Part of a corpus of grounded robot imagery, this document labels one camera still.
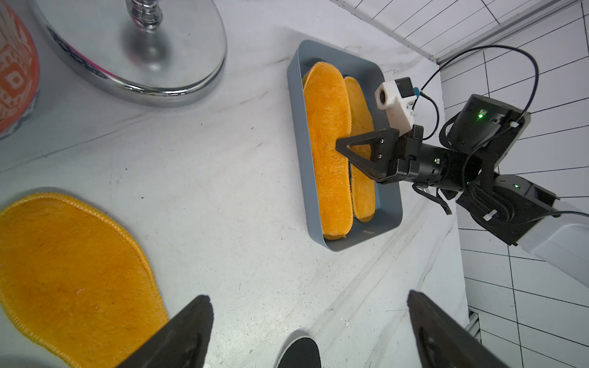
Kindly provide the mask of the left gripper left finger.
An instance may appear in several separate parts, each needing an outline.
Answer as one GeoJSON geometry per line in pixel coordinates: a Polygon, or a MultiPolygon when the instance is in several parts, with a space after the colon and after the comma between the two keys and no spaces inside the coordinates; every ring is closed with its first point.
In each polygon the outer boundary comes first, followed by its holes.
{"type": "Polygon", "coordinates": [[[195,297],[120,367],[202,367],[213,329],[208,296],[195,297]]]}

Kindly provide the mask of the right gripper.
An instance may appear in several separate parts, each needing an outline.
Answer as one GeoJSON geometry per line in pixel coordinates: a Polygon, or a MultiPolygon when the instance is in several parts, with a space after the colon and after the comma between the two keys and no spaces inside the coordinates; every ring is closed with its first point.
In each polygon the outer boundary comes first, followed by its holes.
{"type": "Polygon", "coordinates": [[[399,133],[387,128],[340,138],[335,148],[365,176],[383,184],[407,181],[462,191],[465,182],[479,175],[478,158],[425,144],[423,127],[415,125],[401,137],[399,133]]]}

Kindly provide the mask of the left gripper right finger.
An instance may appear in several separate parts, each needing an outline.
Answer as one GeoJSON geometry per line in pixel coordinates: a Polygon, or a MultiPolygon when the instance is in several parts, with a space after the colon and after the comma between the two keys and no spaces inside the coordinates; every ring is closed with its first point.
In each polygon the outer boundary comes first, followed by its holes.
{"type": "Polygon", "coordinates": [[[423,367],[505,367],[423,292],[411,290],[408,311],[423,367]]]}

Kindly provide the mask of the yellow insole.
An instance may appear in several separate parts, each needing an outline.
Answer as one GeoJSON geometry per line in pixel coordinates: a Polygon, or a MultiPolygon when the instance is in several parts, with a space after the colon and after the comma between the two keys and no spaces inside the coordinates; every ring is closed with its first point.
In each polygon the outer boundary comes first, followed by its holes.
{"type": "MultiPolygon", "coordinates": [[[[351,136],[372,132],[374,122],[360,84],[353,77],[345,77],[344,81],[351,105],[351,136]]],[[[373,219],[376,211],[374,181],[354,165],[351,165],[350,168],[354,216],[360,222],[369,222],[373,219]]]]}
{"type": "Polygon", "coordinates": [[[304,82],[322,235],[337,240],[354,222],[349,163],[336,150],[337,141],[351,134],[351,105],[344,78],[331,64],[315,64],[304,82]]]}
{"type": "Polygon", "coordinates": [[[169,320],[141,247],[71,196],[35,193],[1,212],[1,306],[72,367],[114,367],[169,320]]]}

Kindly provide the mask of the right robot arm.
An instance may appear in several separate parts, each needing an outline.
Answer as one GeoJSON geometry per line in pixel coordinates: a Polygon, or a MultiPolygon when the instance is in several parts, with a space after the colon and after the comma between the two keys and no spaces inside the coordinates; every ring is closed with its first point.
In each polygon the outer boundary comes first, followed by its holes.
{"type": "Polygon", "coordinates": [[[524,110],[474,94],[426,143],[423,127],[388,128],[341,138],[337,152],[379,184],[410,182],[444,210],[455,199],[473,220],[507,245],[588,282],[588,215],[555,193],[497,166],[529,125],[524,110]]]}

